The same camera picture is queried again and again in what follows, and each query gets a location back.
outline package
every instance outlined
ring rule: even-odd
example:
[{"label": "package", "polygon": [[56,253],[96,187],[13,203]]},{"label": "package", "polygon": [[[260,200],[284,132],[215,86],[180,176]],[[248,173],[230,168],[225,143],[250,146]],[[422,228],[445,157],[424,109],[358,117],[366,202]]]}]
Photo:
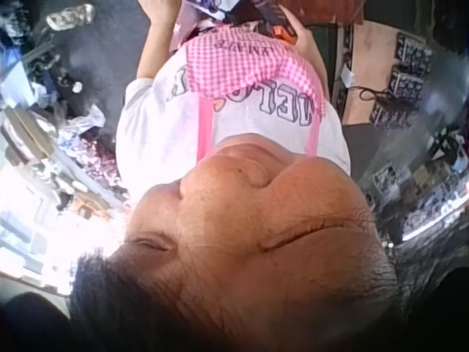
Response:
[{"label": "package", "polygon": [[65,146],[93,127],[104,127],[105,123],[106,118],[104,117],[103,112],[93,104],[89,110],[88,116],[68,120],[64,125],[59,126],[59,138],[57,144],[59,147]]}]

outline bright light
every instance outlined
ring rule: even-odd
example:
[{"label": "bright light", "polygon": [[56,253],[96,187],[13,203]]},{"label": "bright light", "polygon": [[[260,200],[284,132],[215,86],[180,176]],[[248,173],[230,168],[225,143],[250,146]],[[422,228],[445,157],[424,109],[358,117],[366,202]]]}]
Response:
[{"label": "bright light", "polygon": [[[456,199],[453,204],[451,205],[451,207],[453,209],[457,209],[459,207],[461,207],[462,205],[464,205],[466,202],[469,202],[469,193],[466,194],[463,198],[459,198],[459,199]],[[408,240],[411,240],[412,238],[420,235],[421,233],[427,231],[428,229],[431,229],[432,227],[434,227],[438,222],[440,222],[441,220],[443,220],[446,216],[446,215],[440,215],[437,219],[429,222],[428,224],[420,227],[419,229],[415,230],[414,232],[411,232],[409,233],[408,235],[405,235],[404,236],[404,241],[408,241]]]}]

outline person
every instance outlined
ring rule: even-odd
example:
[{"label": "person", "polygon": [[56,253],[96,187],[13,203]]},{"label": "person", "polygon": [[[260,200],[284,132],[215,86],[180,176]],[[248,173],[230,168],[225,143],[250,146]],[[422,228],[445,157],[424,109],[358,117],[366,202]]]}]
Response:
[{"label": "person", "polygon": [[138,202],[110,258],[83,258],[70,315],[87,351],[385,351],[406,303],[328,101],[311,32],[151,21],[117,133]]}]

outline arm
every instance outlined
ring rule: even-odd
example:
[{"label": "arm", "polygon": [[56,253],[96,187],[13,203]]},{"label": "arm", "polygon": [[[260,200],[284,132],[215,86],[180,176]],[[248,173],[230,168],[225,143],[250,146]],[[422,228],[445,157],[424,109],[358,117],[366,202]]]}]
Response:
[{"label": "arm", "polygon": [[181,0],[140,0],[151,26],[141,54],[137,78],[155,78],[166,63]]}]

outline white t-shirt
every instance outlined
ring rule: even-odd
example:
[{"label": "white t-shirt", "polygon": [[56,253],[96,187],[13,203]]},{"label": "white t-shirt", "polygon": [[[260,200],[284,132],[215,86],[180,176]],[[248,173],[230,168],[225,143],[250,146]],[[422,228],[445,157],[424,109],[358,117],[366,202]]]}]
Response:
[{"label": "white t-shirt", "polygon": [[[185,80],[187,59],[179,50],[154,80],[140,78],[126,91],[117,129],[117,163],[134,201],[150,188],[186,175],[196,165],[199,96]],[[311,101],[286,79],[236,91],[214,102],[213,145],[226,137],[257,133],[294,153],[305,153]],[[317,155],[350,174],[341,123],[327,102]]]}]

